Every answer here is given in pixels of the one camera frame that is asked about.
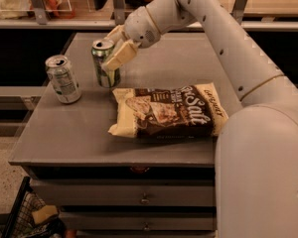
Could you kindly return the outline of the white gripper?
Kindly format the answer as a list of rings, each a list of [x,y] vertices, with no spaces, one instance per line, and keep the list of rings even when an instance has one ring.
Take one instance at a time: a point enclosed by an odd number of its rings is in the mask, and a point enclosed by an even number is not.
[[[130,40],[125,41],[125,33]],[[160,38],[161,34],[147,8],[139,7],[127,17],[124,26],[117,25],[105,36],[106,40],[112,41],[116,46],[101,67],[106,71],[116,70],[137,55],[138,47],[149,48]]]

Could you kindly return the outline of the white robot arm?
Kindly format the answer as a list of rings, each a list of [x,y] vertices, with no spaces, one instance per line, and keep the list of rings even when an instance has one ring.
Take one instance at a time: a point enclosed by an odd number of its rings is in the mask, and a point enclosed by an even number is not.
[[[219,238],[298,238],[298,89],[219,0],[154,0],[108,35],[106,68],[198,21],[240,101],[216,146]]]

